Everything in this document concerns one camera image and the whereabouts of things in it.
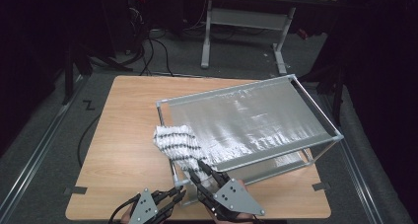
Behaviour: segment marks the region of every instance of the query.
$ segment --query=metal bracket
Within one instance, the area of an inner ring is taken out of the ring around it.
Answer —
[[[261,205],[235,179],[230,179],[213,195],[213,198],[230,211],[261,216],[265,214]]]
[[[154,198],[147,188],[141,193],[138,204],[128,224],[144,224],[158,213],[158,208]]]

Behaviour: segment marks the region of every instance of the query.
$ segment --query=metal rail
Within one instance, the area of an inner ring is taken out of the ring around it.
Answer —
[[[0,206],[0,224],[7,223],[9,218],[12,216],[13,211],[19,204],[19,201],[24,195],[26,189],[32,181],[32,178],[35,176],[37,169],[39,168],[40,164],[46,156],[46,153],[51,147],[59,125],[62,123],[63,118],[67,114],[78,93],[86,85],[87,80],[88,77],[79,76],[77,78],[73,97],[68,101],[67,104],[61,107],[49,128],[40,139],[35,151],[21,171],[20,175],[15,181],[15,184],[12,186],[6,198],[3,200]]]

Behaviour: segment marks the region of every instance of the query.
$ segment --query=crumpled fabric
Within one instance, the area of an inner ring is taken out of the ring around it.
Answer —
[[[199,146],[197,138],[189,126],[157,126],[154,132],[154,144],[178,164],[189,179],[188,171],[191,169],[202,182],[208,180],[209,177],[201,170],[197,160],[201,160],[209,166],[211,164],[207,163],[205,151]]]

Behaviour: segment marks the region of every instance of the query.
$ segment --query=table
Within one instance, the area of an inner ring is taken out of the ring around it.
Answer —
[[[153,144],[160,124],[160,99],[252,82],[212,78],[118,76],[110,89],[66,216],[71,220],[107,220],[114,209],[145,187],[168,190],[173,178],[167,157]],[[330,208],[315,165],[249,185],[265,219],[326,218]],[[210,219],[203,204],[177,206],[172,220]]]

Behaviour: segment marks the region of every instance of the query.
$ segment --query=robotic hand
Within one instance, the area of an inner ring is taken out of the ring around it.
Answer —
[[[117,207],[111,215],[108,224],[113,224],[113,218],[116,213],[131,203],[133,205],[130,212],[131,218],[129,224],[159,224],[172,215],[174,206],[184,198],[185,190],[181,190],[182,187],[173,187],[169,191],[156,190],[150,193],[145,188],[141,194],[138,193]],[[168,196],[173,196],[172,201],[159,210],[157,205]]]
[[[197,186],[198,200],[212,211],[218,220],[236,223],[261,222],[255,215],[264,215],[265,211],[243,186],[235,179],[230,179],[227,173],[215,172],[204,162],[197,162],[202,171],[212,176],[220,188],[212,193],[202,185],[194,171],[189,171],[191,181]],[[253,214],[255,219],[238,219],[238,215],[242,212]]]

